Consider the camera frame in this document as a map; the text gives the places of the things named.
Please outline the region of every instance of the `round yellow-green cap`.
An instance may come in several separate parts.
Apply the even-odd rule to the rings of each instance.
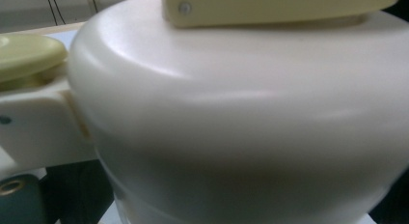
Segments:
[[[61,42],[45,36],[0,35],[0,83],[49,70],[67,55]]]

